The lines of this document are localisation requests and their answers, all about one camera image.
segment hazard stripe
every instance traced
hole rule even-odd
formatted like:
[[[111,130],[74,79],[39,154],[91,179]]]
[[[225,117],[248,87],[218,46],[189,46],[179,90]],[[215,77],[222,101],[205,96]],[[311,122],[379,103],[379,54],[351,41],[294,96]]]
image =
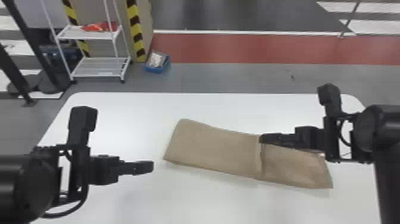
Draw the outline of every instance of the hazard stripe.
[[[76,16],[76,12],[72,7],[71,2],[69,0],[62,0],[62,3],[64,4],[64,9],[65,12],[67,13],[70,23],[74,26],[79,26],[78,16]],[[86,41],[78,40],[78,47],[83,51],[85,56],[90,57],[89,46],[88,43],[86,43]]]
[[[136,59],[139,62],[146,60],[146,50],[143,44],[142,26],[140,24],[139,9],[136,0],[126,0],[126,9],[130,25],[130,34],[133,39],[133,48],[136,52]]]

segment black robotic arm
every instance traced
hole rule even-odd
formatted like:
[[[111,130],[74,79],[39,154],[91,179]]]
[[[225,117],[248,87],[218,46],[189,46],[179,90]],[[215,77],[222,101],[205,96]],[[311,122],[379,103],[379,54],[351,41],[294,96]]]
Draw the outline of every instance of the black robotic arm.
[[[324,128],[296,127],[294,134],[266,133],[264,144],[298,150],[316,150],[333,163],[373,163],[382,224],[400,223],[400,106],[371,105],[362,113],[342,111],[340,90],[326,84],[318,88],[320,104],[325,107]],[[353,124],[350,141],[342,136],[344,122]],[[342,158],[339,141],[351,148],[351,158]]]
[[[153,171],[152,161],[126,163],[117,156],[90,156],[89,133],[95,130],[97,110],[74,107],[65,145],[35,147],[26,155],[0,155],[0,223],[29,223],[38,217],[53,219],[79,209],[89,185],[109,185],[121,175]],[[60,157],[70,162],[68,191],[61,191]],[[72,208],[49,213],[53,207],[77,203]]]

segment cloth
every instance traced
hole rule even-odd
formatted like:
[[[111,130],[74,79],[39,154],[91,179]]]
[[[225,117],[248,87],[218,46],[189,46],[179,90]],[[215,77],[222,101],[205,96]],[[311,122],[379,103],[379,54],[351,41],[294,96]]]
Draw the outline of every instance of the cloth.
[[[259,137],[182,119],[174,130],[164,159],[180,165],[290,186],[333,187],[322,156],[260,144]]]

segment white shelf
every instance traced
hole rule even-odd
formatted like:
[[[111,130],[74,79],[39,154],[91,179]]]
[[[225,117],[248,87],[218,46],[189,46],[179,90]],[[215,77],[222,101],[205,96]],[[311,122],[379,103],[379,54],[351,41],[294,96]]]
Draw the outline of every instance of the white shelf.
[[[122,26],[119,25],[117,31],[111,32],[87,32],[81,26],[66,26],[58,35],[58,39],[71,40],[115,40],[121,33]]]
[[[130,57],[127,58],[82,58],[74,71],[73,77],[120,77],[124,80]]]

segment red object on shelf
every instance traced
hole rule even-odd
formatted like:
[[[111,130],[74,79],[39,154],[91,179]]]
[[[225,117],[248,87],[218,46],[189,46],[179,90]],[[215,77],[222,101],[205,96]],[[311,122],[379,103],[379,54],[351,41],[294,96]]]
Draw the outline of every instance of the red object on shelf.
[[[110,31],[110,26],[108,25],[108,22],[102,22],[102,23],[91,23],[82,26],[82,29],[84,31],[88,32],[109,32]],[[111,30],[113,32],[117,31],[118,29],[118,23],[116,21],[111,22]]]

